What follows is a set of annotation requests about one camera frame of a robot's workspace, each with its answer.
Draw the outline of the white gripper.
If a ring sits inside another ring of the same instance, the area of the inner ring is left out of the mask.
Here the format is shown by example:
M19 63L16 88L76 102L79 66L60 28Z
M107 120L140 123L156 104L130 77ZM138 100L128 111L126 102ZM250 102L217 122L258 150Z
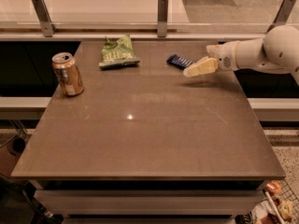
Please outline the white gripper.
M204 57L196 63L183 70L185 77L197 77L201 75L215 73L219 68L222 71L236 71L236 49L238 41L226 42L222 45L208 45L207 53L212 57Z

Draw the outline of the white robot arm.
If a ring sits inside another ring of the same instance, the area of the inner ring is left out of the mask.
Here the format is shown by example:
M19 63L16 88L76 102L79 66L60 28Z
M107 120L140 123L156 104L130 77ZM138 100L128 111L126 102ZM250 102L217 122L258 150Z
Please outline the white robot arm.
M264 38L208 45L206 56L183 70L185 77L251 69L267 74L291 74L299 85L299 30L281 25Z

